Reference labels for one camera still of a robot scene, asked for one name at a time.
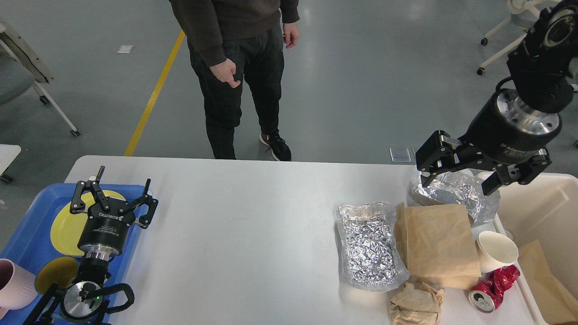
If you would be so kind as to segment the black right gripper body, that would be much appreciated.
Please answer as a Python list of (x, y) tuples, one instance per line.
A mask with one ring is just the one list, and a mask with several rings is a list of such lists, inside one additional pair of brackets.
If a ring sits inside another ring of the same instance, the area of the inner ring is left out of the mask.
[(459, 137), (491, 160), (520, 164), (561, 131), (561, 117), (532, 109), (516, 90), (495, 92)]

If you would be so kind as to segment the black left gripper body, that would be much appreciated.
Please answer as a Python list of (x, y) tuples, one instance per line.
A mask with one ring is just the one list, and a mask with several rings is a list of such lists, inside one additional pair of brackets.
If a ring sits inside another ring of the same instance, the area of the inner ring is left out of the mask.
[(78, 248), (86, 258), (108, 261), (120, 255), (135, 221), (134, 212), (126, 210), (126, 200), (107, 197), (107, 201), (107, 211), (98, 202), (88, 207), (88, 219), (78, 242)]

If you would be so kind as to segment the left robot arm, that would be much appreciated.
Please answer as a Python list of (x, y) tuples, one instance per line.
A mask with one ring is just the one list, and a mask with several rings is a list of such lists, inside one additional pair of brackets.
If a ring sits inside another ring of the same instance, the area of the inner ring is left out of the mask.
[(149, 192), (150, 179), (142, 195), (132, 201), (106, 195), (100, 187), (104, 170), (101, 166), (95, 179), (79, 181), (70, 202), (72, 215), (87, 214), (78, 240), (83, 256), (75, 276), (63, 284), (52, 281), (23, 321), (25, 325), (52, 325), (56, 309), (70, 323), (101, 325), (105, 315), (134, 304), (130, 285), (107, 287), (105, 282), (110, 278), (110, 263), (124, 251), (131, 227), (148, 228), (158, 200)]

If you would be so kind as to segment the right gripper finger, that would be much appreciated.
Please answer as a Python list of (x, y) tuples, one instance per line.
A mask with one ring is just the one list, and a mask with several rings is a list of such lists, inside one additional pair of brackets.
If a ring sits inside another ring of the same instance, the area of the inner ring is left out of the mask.
[(495, 161), (471, 142), (435, 131), (415, 151), (416, 168), (421, 173), (422, 187), (428, 187), (436, 177), (446, 172), (473, 168), (491, 171)]
[(551, 163), (552, 161), (546, 148), (538, 150), (527, 161), (519, 164), (512, 165), (494, 161), (491, 169), (493, 173), (481, 184), (483, 194), (489, 196), (500, 187), (508, 186), (512, 183), (528, 185)]

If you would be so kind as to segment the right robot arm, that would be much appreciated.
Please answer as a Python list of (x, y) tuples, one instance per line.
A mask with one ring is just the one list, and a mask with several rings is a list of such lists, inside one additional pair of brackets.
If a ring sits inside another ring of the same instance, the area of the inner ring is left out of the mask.
[(577, 56), (577, 2), (562, 0), (540, 12), (522, 42), (508, 53), (510, 75), (454, 139), (435, 131), (415, 154), (420, 181), (427, 187), (446, 172), (466, 168), (490, 171), (481, 187), (533, 181), (550, 164), (548, 142), (561, 131), (560, 111), (573, 99), (566, 76)]

